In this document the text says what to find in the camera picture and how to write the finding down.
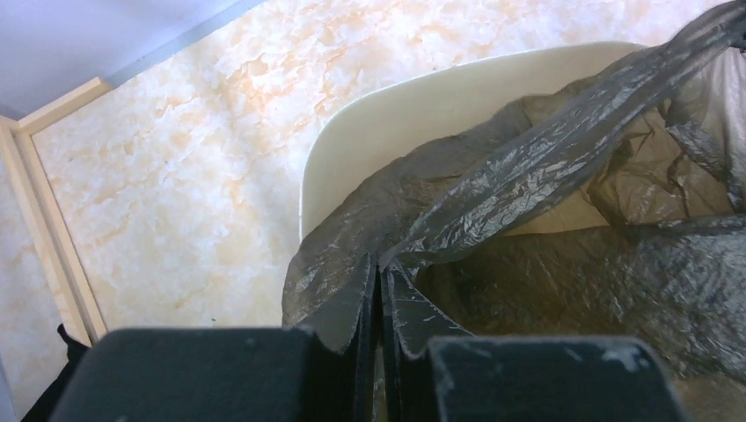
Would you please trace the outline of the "dark translucent trash bag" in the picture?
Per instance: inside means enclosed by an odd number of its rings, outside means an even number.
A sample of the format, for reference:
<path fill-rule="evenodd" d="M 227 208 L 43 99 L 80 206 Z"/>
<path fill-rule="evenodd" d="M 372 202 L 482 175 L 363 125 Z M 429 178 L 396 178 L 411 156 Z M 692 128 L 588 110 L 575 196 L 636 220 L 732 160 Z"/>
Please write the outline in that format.
<path fill-rule="evenodd" d="M 473 333 L 633 336 L 744 382 L 744 2 L 376 171 L 302 241 L 282 321 L 364 255 Z"/>

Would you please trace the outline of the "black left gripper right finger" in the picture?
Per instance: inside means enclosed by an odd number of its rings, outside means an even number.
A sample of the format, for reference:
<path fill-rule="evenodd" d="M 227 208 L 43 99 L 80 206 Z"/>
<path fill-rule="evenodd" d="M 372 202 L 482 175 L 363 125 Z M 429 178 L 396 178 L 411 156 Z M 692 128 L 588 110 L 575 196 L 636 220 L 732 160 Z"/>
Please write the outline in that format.
<path fill-rule="evenodd" d="M 381 272 L 391 421 L 685 421 L 651 349 L 609 336 L 481 337 Z"/>

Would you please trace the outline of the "beige plastic trash bin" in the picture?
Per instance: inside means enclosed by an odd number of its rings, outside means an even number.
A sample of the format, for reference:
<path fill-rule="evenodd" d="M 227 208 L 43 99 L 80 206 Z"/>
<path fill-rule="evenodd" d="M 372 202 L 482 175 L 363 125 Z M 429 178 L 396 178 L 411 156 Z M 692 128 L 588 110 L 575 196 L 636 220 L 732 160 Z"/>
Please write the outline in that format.
<path fill-rule="evenodd" d="M 514 99 L 554 93 L 642 48 L 599 41 L 489 57 L 350 102 L 311 145 L 300 187 L 299 236 L 310 234 L 364 179 L 389 162 L 489 119 Z"/>

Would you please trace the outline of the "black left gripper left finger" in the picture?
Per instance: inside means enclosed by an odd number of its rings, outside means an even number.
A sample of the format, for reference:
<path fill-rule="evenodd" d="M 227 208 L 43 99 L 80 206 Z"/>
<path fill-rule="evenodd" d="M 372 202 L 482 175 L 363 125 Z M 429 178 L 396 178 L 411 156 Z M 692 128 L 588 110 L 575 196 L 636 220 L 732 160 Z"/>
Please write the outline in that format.
<path fill-rule="evenodd" d="M 377 266 L 281 328 L 122 329 L 83 358 L 54 421 L 370 421 Z"/>

